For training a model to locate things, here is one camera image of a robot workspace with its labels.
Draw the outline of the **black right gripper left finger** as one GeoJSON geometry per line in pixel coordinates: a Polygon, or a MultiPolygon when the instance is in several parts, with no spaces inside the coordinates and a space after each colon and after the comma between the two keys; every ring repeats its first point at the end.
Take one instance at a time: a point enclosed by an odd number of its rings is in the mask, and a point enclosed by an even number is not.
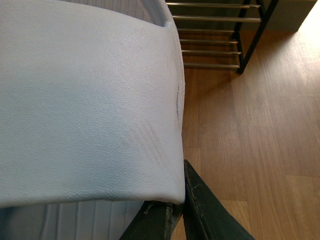
{"type": "Polygon", "coordinates": [[[145,201],[120,238],[122,240],[170,240],[181,216],[181,204],[145,201]]]}

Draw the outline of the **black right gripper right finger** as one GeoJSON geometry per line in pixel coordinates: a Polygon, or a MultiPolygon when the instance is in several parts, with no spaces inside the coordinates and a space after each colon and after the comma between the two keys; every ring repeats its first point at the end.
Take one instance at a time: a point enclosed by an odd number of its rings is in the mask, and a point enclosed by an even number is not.
{"type": "Polygon", "coordinates": [[[188,240],[253,240],[226,210],[192,165],[184,160],[183,222],[188,240]]]}

